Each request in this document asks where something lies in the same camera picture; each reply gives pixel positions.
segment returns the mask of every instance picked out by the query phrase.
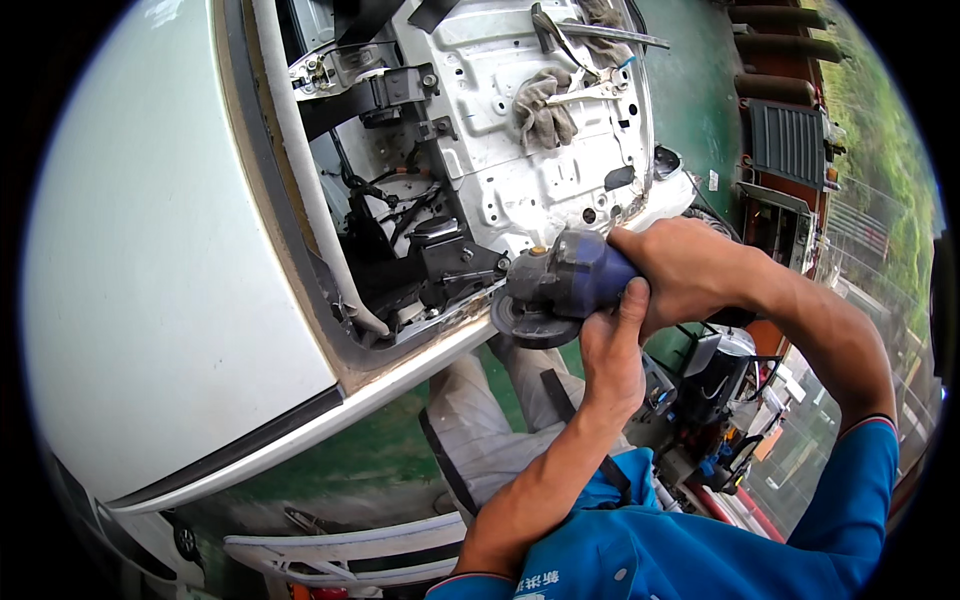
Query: white car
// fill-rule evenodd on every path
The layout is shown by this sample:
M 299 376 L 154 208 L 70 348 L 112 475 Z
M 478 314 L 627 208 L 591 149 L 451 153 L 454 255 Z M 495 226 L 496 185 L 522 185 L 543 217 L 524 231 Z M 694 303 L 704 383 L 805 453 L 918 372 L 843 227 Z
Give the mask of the white car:
M 571 56 L 545 52 L 529 2 L 464 0 L 432 33 L 408 20 L 419 5 L 381 23 L 297 0 L 281 26 L 269 1 L 140 2 L 61 117 L 23 272 L 36 425 L 97 534 L 118 523 L 175 581 L 203 574 L 160 512 L 484 342 L 525 248 L 565 227 L 645 228 L 693 199 L 680 158 L 655 153 L 638 46 L 605 72 L 612 98 L 565 104 L 572 143 L 524 146 L 520 87 L 604 65 L 575 37 Z M 570 0 L 542 11 L 584 19 Z

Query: green vegetation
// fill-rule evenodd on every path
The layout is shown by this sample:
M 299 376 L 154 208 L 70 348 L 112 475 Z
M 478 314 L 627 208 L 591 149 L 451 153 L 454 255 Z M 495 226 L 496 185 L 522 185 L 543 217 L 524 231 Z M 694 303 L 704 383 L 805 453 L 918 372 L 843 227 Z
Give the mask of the green vegetation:
M 925 338 L 931 236 L 939 198 L 924 144 L 882 59 L 850 16 L 833 0 L 803 4 L 836 23 L 814 36 L 833 41 L 850 56 L 840 64 L 821 61 L 825 104 L 830 118 L 847 131 L 849 149 L 836 161 L 844 186 L 836 197 L 889 224 L 890 247 L 880 268 L 882 276 L 863 273 L 854 283 L 884 303 L 893 300 L 892 292 L 912 300 L 904 311 L 906 323 Z

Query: pants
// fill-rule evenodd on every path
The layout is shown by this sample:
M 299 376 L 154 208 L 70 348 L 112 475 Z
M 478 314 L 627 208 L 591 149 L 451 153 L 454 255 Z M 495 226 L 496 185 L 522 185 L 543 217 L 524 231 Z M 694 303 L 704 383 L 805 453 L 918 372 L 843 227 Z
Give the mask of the pants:
M 566 370 L 556 348 L 517 348 L 510 338 L 499 334 L 488 345 L 510 375 L 529 433 L 514 433 L 511 429 L 490 391 L 476 351 L 461 356 L 430 378 L 427 407 L 431 426 L 478 508 L 513 481 L 564 429 L 565 423 L 554 410 L 540 373 L 549 369 L 557 372 L 574 408 L 580 407 L 585 388 L 583 379 Z M 621 434 L 610 455 L 634 448 Z M 469 522 L 467 512 L 459 503 L 457 506 Z

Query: angle grinder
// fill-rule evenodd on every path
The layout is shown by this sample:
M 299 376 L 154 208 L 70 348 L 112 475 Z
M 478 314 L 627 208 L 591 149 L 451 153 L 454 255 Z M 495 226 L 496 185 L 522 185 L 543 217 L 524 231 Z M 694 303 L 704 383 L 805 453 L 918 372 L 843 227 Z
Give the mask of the angle grinder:
M 642 274 L 603 234 L 567 228 L 548 250 L 536 246 L 510 264 L 507 281 L 493 298 L 497 331 L 522 348 L 562 346 L 580 333 L 597 310 L 614 308 L 631 279 Z M 711 323 L 742 327 L 756 314 L 725 308 Z

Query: grinding disc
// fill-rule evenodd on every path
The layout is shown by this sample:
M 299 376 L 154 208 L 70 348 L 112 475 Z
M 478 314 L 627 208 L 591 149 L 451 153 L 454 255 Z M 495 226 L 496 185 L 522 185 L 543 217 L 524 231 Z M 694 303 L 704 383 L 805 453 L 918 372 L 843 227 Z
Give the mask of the grinding disc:
M 573 341 L 584 322 L 558 317 L 542 305 L 527 305 L 500 289 L 493 297 L 490 318 L 496 330 L 514 338 L 521 348 L 547 349 Z

